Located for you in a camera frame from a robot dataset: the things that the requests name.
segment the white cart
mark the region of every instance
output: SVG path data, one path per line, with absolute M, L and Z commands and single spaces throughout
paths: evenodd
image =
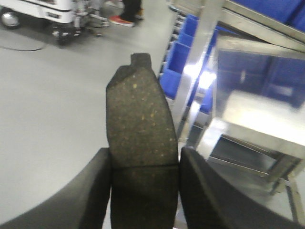
M 9 29 L 20 26 L 19 13 L 52 21 L 53 35 L 60 44 L 70 35 L 79 35 L 91 18 L 109 26 L 107 19 L 99 16 L 100 0 L 0 0 L 0 6 L 0 20 Z

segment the red sneaker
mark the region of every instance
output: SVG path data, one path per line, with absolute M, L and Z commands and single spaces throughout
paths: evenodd
M 117 25 L 123 25 L 123 26 L 127 26 L 127 27 L 133 27 L 134 26 L 133 22 L 125 21 L 125 20 L 121 19 L 119 15 L 111 16 L 109 18 L 109 21 L 112 22 L 113 24 L 117 24 Z

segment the caster wheel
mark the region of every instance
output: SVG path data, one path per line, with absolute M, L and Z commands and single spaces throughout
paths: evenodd
M 61 24 L 53 25 L 53 36 L 59 45 L 67 44 L 71 35 L 69 29 Z
M 9 8 L 2 8 L 0 12 L 0 20 L 1 23 L 10 30 L 17 29 L 20 26 L 17 12 Z

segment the person's leg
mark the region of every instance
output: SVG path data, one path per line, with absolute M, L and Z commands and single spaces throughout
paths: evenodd
M 134 22 L 136 13 L 141 9 L 141 0 L 123 0 L 123 3 L 125 7 L 120 18 Z

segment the gray floor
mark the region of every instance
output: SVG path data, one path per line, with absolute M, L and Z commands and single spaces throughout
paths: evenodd
M 0 224 L 50 197 L 108 146 L 105 87 L 130 54 L 150 53 L 159 71 L 175 13 L 165 0 L 143 7 L 136 27 L 111 25 L 102 38 L 87 34 L 62 49 L 37 20 L 16 31 L 0 27 L 1 46 L 49 43 L 37 52 L 0 49 Z

